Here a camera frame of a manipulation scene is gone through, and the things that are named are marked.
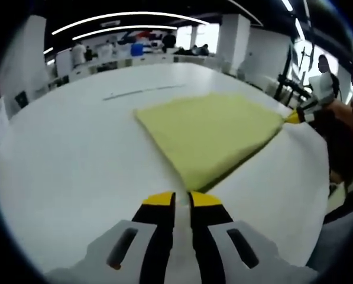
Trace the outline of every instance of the window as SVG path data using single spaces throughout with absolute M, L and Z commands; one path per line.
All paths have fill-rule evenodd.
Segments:
M 199 25 L 197 27 L 196 45 L 208 45 L 209 52 L 216 53 L 218 45 L 219 24 Z
M 338 75 L 338 59 L 333 57 L 330 53 L 328 53 L 326 50 L 323 50 L 322 48 L 315 46 L 314 49 L 314 58 L 313 58 L 313 66 L 310 71 L 309 69 L 309 63 L 310 63 L 310 54 L 312 53 L 312 44 L 309 41 L 298 41 L 295 45 L 294 48 L 296 49 L 297 56 L 299 58 L 299 65 L 301 65 L 301 70 L 299 72 L 299 78 L 302 79 L 303 72 L 307 72 L 305 75 L 305 79 L 303 84 L 308 85 L 309 84 L 309 78 L 314 77 L 314 76 L 319 76 L 321 75 L 321 72 L 318 69 L 318 57 L 320 55 L 325 55 L 326 58 L 328 59 L 329 66 L 330 66 L 330 71 L 334 75 Z
M 352 83 L 351 83 L 350 90 L 349 90 L 349 94 L 348 94 L 347 99 L 346 99 L 346 102 L 345 102 L 346 105 L 349 104 L 349 102 L 350 102 L 351 99 L 352 99 L 352 96 L 353 96 L 353 85 L 352 85 Z
M 192 34 L 192 26 L 180 27 L 176 32 L 176 46 L 184 49 L 190 49 L 190 40 Z

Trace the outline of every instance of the white wall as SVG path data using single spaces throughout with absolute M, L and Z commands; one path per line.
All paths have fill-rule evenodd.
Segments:
M 339 87 L 342 92 L 342 101 L 346 102 L 349 92 L 351 90 L 351 74 L 341 65 L 338 66 L 338 80 Z
M 299 72 L 299 78 L 302 79 L 302 76 L 304 72 L 306 72 L 306 76 L 304 79 L 303 84 L 308 85 L 309 84 L 309 78 L 314 77 L 314 76 L 320 76 L 321 72 L 318 67 L 318 61 L 319 61 L 319 56 L 326 56 L 330 71 L 334 75 L 338 75 L 338 59 L 335 58 L 332 54 L 328 53 L 326 50 L 320 48 L 319 46 L 315 46 L 314 48 L 314 55 L 313 55 L 313 65 L 312 68 L 309 70 L 309 65 L 310 65 L 310 57 L 304 56 L 302 57 L 302 52 L 305 51 L 306 54 L 311 55 L 312 54 L 312 43 L 309 41 L 298 41 L 296 44 L 294 44 L 294 49 L 297 53 L 298 56 L 298 62 L 299 65 L 301 65 L 301 70 Z
M 246 57 L 248 40 L 250 38 L 250 21 L 245 17 L 239 17 L 237 36 L 235 39 L 234 56 L 232 67 L 237 69 Z
M 176 31 L 176 47 L 182 47 L 184 49 L 192 48 L 196 42 L 197 27 L 191 25 L 185 25 L 180 27 Z
M 67 76 L 72 71 L 71 49 L 65 49 L 56 55 L 56 68 L 58 77 Z
M 246 77 L 268 76 L 277 79 L 283 72 L 290 37 L 258 28 L 250 29 L 243 70 Z
M 238 15 L 223 16 L 222 25 L 219 28 L 219 38 L 216 54 L 220 59 L 232 62 L 237 27 Z
M 142 31 L 133 31 L 131 32 L 131 36 L 134 36 L 136 34 L 141 33 Z M 110 34 L 104 34 L 104 35 L 100 35 L 97 37 L 92 37 L 92 38 L 87 38 L 85 40 L 80 40 L 85 46 L 89 46 L 94 52 L 96 52 L 96 46 L 101 45 L 106 43 L 107 40 L 109 40 L 110 42 L 112 42 L 114 40 L 114 38 L 116 38 L 117 40 L 120 40 L 127 32 L 120 32 L 120 33 L 110 33 Z M 151 32 L 152 34 L 156 34 L 157 36 L 159 34 L 165 35 L 167 34 L 166 31 L 159 31 L 159 30 L 154 30 Z
M 44 51 L 46 19 L 30 16 L 5 50 L 0 64 L 0 93 L 4 97 L 8 117 L 20 108 L 15 96 L 26 91 L 32 101 L 34 91 L 48 82 Z

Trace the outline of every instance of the white tabletop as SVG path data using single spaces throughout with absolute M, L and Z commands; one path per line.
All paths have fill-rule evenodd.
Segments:
M 168 86 L 176 87 L 154 90 Z M 104 100 L 139 90 L 148 91 Z M 40 271 L 81 260 L 90 242 L 119 220 L 130 220 L 148 195 L 184 192 L 132 111 L 208 92 L 238 92 L 284 116 L 290 113 L 256 88 L 178 63 L 78 80 L 34 101 L 11 120 L 0 144 L 0 209 L 12 236 Z
M 304 266 L 317 243 L 329 196 L 324 139 L 307 124 L 284 124 L 252 159 L 216 185 L 234 221 L 274 241 L 280 256 Z

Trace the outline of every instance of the ceiling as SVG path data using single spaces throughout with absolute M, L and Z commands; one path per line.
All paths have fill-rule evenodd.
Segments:
M 287 12 L 281 0 L 232 0 L 240 4 L 257 19 L 263 28 L 279 33 L 296 36 L 294 18 Z M 289 0 L 302 26 L 306 23 L 303 0 Z M 343 65 L 353 61 L 353 33 L 346 27 L 353 29 L 353 0 L 307 0 L 311 13 L 312 23 L 320 32 L 312 36 L 305 31 L 305 36 L 317 45 L 326 49 L 339 58 Z M 123 16 L 106 18 L 87 22 L 70 28 L 56 35 L 54 30 L 71 24 L 75 21 L 127 11 L 156 11 L 201 18 L 208 22 L 220 22 L 222 14 L 242 14 L 249 18 L 254 25 L 258 22 L 247 12 L 231 3 L 229 0 L 178 0 L 175 2 L 164 0 L 130 0 L 117 1 L 93 0 L 22 0 L 7 4 L 0 1 L 0 55 L 12 36 L 15 27 L 29 14 L 38 14 L 47 18 L 45 49 L 54 47 L 59 51 L 72 44 L 72 37 L 102 29 L 100 23 L 121 20 L 120 25 L 172 25 L 175 27 L 196 24 L 190 21 L 178 21 L 174 18 L 162 16 Z

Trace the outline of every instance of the person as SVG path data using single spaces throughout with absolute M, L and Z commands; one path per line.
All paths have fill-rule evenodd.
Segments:
M 319 68 L 321 72 L 329 71 L 324 59 L 321 59 Z M 325 109 L 331 111 L 335 118 L 343 125 L 346 125 L 353 133 L 353 104 L 352 106 L 345 105 L 336 99 Z M 344 137 L 338 137 L 338 141 L 340 140 L 344 140 Z M 347 159 L 353 159 L 353 151 L 351 149 L 345 149 L 344 152 L 343 157 L 347 156 Z M 344 267 L 343 263 L 345 264 L 353 259 L 353 251 L 350 254 L 347 253 L 353 249 L 353 237 L 350 238 L 351 234 L 353 234 L 353 191 L 348 193 L 342 206 L 326 215 L 322 231 L 307 266 L 318 272 L 328 271 L 331 267 L 331 271 L 338 271 L 337 268 L 340 262 L 334 263 L 334 266 L 332 266 L 332 263 L 335 259 L 343 259 L 345 257 L 346 261 L 340 265 L 340 270 L 342 270 Z M 326 279 L 324 283 L 334 283 L 333 280 L 336 280 L 335 283 L 344 283 L 338 280 L 338 275 L 335 275 L 335 273 L 332 276 L 326 274 L 322 279 Z
M 113 50 L 113 45 L 107 40 L 106 43 L 99 48 L 99 60 L 102 60 L 103 62 L 111 61 Z
M 315 118 L 309 124 L 326 140 L 330 181 L 337 185 L 344 182 L 347 189 L 353 181 L 353 130 L 331 109 L 317 112 Z
M 93 57 L 92 49 L 90 49 L 89 46 L 87 46 L 85 57 L 86 57 L 87 61 L 91 61 L 92 60 L 92 57 Z
M 176 44 L 176 37 L 172 34 L 172 31 L 168 31 L 167 34 L 162 39 L 163 47 L 162 50 L 164 53 L 167 52 L 167 49 L 173 49 Z
M 198 49 L 197 45 L 194 45 L 194 46 L 190 49 L 190 52 L 191 52 L 192 55 L 198 55 L 199 49 Z
M 325 55 L 321 54 L 318 57 L 318 69 L 321 73 L 326 73 L 326 72 L 330 72 L 330 65 L 329 65 L 329 61 L 326 58 Z
M 83 64 L 86 62 L 86 47 L 81 43 L 77 42 L 75 46 L 71 50 L 71 56 L 72 56 L 72 61 L 74 68 L 80 64 Z
M 200 56 L 209 56 L 209 49 L 208 49 L 208 45 L 204 44 L 202 47 L 198 48 L 198 55 Z

